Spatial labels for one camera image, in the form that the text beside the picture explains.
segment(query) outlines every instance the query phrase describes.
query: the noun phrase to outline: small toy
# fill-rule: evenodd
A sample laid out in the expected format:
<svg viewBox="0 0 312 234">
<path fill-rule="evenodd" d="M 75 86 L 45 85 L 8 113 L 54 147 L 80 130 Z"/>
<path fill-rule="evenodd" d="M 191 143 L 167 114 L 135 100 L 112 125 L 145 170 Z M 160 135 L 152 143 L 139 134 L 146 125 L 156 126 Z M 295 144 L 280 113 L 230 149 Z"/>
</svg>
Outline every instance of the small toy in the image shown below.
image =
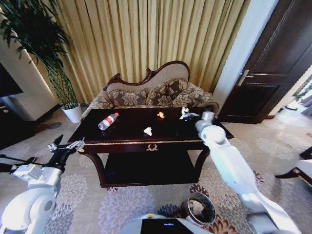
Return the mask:
<svg viewBox="0 0 312 234">
<path fill-rule="evenodd" d="M 162 113 L 162 112 L 159 112 L 159 113 L 157 114 L 157 116 L 159 116 L 159 117 L 161 117 L 161 118 L 165 118 L 165 115 L 164 115 L 164 113 Z"/>
<path fill-rule="evenodd" d="M 146 129 L 144 129 L 144 132 L 145 132 L 147 135 L 151 136 L 151 135 L 152 135 L 152 128 L 151 128 L 151 127 L 148 127 L 148 128 L 146 128 Z"/>
<path fill-rule="evenodd" d="M 199 116 L 198 114 L 188 113 L 188 112 L 189 112 L 189 108 L 182 107 L 182 111 L 181 111 L 182 115 L 181 115 L 180 119 L 184 119 L 185 121 L 188 121 L 192 117 Z"/>
</svg>

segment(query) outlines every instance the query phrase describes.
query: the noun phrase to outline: patterned rug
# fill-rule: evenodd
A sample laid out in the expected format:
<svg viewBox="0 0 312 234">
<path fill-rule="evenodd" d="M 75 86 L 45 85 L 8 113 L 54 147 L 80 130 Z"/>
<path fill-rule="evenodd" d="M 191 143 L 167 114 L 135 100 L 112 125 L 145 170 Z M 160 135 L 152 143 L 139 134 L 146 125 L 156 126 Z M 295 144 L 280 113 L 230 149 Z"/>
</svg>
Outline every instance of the patterned rug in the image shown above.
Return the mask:
<svg viewBox="0 0 312 234">
<path fill-rule="evenodd" d="M 37 156 L 44 163 L 51 157 L 46 145 L 64 134 L 67 140 L 77 124 L 71 123 L 61 110 L 37 128 L 34 137 L 0 151 L 1 154 L 27 159 Z M 312 191 L 301 179 L 276 179 L 273 175 L 291 169 L 299 153 L 312 145 L 312 119 L 296 111 L 284 110 L 261 124 L 225 123 L 235 136 L 236 146 L 254 170 L 260 191 L 280 204 L 294 219 L 302 233 L 311 233 Z M 192 162 L 200 151 L 189 151 Z M 107 155 L 100 155 L 107 160 Z M 94 165 L 85 156 L 69 157 L 62 175 L 62 187 L 55 213 L 45 233 L 115 234 L 134 217 L 156 213 L 180 217 L 180 205 L 191 192 L 209 196 L 216 207 L 215 221 L 204 229 L 215 234 L 249 234 L 247 210 L 237 195 L 226 186 L 208 158 L 197 184 L 118 187 L 103 189 Z M 8 174 L 0 175 L 0 214 L 14 196 L 26 190 L 22 181 Z"/>
</svg>

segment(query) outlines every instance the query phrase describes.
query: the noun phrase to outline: bamboo plant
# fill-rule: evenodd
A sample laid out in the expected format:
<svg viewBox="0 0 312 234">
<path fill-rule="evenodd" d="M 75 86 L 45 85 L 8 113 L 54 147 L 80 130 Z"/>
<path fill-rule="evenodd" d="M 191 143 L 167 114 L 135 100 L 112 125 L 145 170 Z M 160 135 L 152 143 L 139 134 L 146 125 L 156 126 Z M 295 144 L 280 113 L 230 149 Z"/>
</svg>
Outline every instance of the bamboo plant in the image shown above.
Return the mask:
<svg viewBox="0 0 312 234">
<path fill-rule="evenodd" d="M 54 20 L 55 0 L 1 0 L 0 7 L 0 14 L 5 17 L 0 24 L 0 33 L 8 47 L 12 41 L 18 41 L 21 44 L 17 49 L 19 58 L 26 49 L 37 62 L 42 61 L 62 108 L 77 107 L 74 89 L 59 58 L 66 53 L 63 45 L 69 45 L 69 37 Z"/>
</svg>

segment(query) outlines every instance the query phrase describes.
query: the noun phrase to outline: orange toy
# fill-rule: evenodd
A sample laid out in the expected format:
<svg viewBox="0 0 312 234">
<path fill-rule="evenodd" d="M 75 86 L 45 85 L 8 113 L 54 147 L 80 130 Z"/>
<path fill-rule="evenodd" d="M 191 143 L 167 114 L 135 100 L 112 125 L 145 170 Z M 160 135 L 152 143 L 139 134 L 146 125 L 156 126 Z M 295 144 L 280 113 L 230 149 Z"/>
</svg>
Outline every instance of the orange toy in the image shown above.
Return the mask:
<svg viewBox="0 0 312 234">
<path fill-rule="evenodd" d="M 159 112 L 159 113 L 157 114 L 157 116 L 159 116 L 159 117 L 161 117 L 161 118 L 165 118 L 165 115 L 164 115 L 164 113 L 162 113 L 162 112 Z"/>
</svg>

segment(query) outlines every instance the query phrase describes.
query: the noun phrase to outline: sofa backrest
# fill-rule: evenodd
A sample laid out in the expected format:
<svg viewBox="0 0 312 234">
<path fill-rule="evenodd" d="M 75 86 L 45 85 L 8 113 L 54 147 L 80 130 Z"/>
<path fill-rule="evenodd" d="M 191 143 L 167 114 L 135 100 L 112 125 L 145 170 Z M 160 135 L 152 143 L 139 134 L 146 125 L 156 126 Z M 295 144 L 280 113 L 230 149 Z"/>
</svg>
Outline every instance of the sofa backrest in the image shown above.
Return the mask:
<svg viewBox="0 0 312 234">
<path fill-rule="evenodd" d="M 128 83 L 120 78 L 120 74 L 116 74 L 107 83 L 107 86 L 103 90 L 110 92 L 112 90 L 121 89 L 136 91 L 140 89 L 154 89 L 157 85 L 173 78 L 183 78 L 185 81 L 189 81 L 190 69 L 188 65 L 182 61 L 171 61 L 165 63 L 156 71 L 146 69 L 147 74 L 143 81 L 139 83 Z"/>
</svg>

